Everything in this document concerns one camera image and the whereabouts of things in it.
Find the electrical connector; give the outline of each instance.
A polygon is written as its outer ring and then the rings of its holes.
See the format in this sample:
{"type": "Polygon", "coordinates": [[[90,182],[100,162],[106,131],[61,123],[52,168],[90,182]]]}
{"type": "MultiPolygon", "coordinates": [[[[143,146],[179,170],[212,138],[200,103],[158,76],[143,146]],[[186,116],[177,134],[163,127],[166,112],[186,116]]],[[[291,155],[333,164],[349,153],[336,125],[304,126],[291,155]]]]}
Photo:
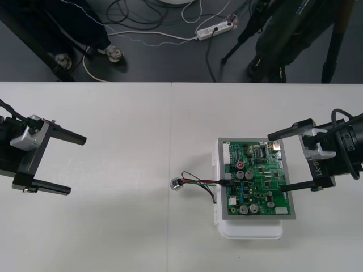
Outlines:
{"type": "Polygon", "coordinates": [[[170,188],[174,191],[178,191],[183,188],[183,184],[184,182],[182,182],[182,179],[180,177],[176,177],[170,181],[170,188]]]}
{"type": "Polygon", "coordinates": [[[232,186],[232,185],[234,185],[233,180],[220,180],[218,183],[221,186],[232,186]]]}

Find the capacitor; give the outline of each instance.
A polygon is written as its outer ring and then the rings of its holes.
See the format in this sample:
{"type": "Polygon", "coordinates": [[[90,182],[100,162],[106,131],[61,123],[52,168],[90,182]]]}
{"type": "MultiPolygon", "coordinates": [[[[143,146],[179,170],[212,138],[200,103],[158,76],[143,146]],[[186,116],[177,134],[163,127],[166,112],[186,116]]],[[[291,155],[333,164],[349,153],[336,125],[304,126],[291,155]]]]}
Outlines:
{"type": "Polygon", "coordinates": [[[256,212],[259,211],[259,207],[256,204],[252,204],[250,205],[250,211],[255,214],[256,212]]]}
{"type": "Polygon", "coordinates": [[[237,169],[243,169],[244,168],[244,162],[243,161],[239,161],[236,163],[236,168],[237,169]]]}
{"type": "Polygon", "coordinates": [[[243,179],[244,178],[244,172],[243,171],[237,171],[236,178],[238,178],[239,180],[243,179]]]}
{"type": "Polygon", "coordinates": [[[245,176],[245,178],[246,178],[247,180],[252,180],[252,179],[253,179],[253,177],[254,177],[254,174],[253,174],[251,171],[248,171],[248,172],[246,172],[246,173],[244,174],[244,176],[245,176]]]}
{"type": "Polygon", "coordinates": [[[238,209],[240,214],[248,214],[248,207],[245,205],[242,205],[239,209],[238,209]]]}
{"type": "Polygon", "coordinates": [[[275,206],[275,203],[273,203],[272,201],[270,201],[270,202],[267,202],[267,207],[269,207],[269,208],[273,208],[274,206],[275,206]]]}

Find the circuit board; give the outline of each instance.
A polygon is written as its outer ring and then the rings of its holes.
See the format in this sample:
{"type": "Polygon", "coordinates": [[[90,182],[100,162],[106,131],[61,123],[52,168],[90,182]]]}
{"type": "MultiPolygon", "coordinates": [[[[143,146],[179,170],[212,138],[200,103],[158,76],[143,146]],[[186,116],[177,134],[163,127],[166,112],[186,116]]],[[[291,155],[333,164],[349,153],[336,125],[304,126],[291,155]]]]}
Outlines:
{"type": "Polygon", "coordinates": [[[223,142],[229,215],[290,215],[278,142],[223,142]]]}

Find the white power strip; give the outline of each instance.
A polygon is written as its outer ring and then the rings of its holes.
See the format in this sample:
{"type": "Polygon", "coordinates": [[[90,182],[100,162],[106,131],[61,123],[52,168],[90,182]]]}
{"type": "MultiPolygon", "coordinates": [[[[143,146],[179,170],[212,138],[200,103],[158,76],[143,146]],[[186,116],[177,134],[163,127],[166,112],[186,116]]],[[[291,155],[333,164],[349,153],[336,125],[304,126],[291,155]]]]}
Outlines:
{"type": "Polygon", "coordinates": [[[197,31],[198,39],[200,41],[203,41],[205,39],[210,38],[212,36],[212,33],[213,33],[213,31],[214,31],[214,29],[216,27],[218,28],[218,30],[215,31],[215,33],[213,34],[213,37],[233,29],[233,23],[229,23],[227,21],[224,21],[222,23],[215,24],[215,25],[213,25],[211,27],[198,30],[197,31]]]}

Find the metal bracket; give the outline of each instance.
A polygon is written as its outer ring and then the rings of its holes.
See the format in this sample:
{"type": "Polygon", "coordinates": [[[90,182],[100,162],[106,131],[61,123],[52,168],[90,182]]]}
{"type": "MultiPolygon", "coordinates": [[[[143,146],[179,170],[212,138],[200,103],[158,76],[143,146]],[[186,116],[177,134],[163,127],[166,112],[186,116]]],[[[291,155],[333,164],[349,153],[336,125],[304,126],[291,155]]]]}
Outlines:
{"type": "Polygon", "coordinates": [[[305,145],[305,143],[303,141],[304,136],[314,137],[314,136],[318,135],[318,133],[326,133],[326,132],[328,132],[326,129],[313,128],[313,129],[306,130],[303,133],[299,134],[300,144],[301,144],[304,156],[307,160],[326,160],[326,159],[334,158],[336,156],[335,151],[323,150],[322,145],[320,143],[317,143],[315,145],[315,149],[311,150],[305,145]]]}

